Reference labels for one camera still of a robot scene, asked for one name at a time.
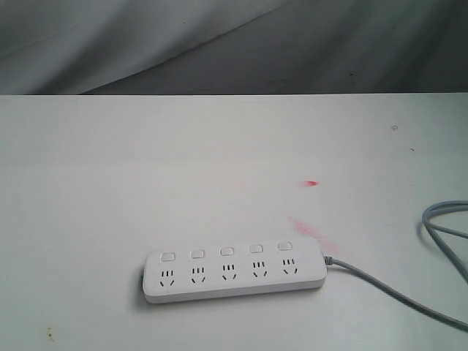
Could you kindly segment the white backdrop cloth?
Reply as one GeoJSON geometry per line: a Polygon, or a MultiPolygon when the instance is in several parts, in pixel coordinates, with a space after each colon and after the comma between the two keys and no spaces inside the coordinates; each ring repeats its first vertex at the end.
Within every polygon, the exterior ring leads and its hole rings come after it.
{"type": "Polygon", "coordinates": [[[465,1],[3,1],[3,94],[465,92],[465,1]]]}

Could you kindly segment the white power strip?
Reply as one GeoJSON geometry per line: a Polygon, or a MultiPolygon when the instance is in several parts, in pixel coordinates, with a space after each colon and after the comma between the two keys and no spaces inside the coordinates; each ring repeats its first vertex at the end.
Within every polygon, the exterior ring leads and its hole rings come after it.
{"type": "Polygon", "coordinates": [[[310,237],[157,249],[143,269],[149,303],[317,289],[327,268],[310,237]]]}

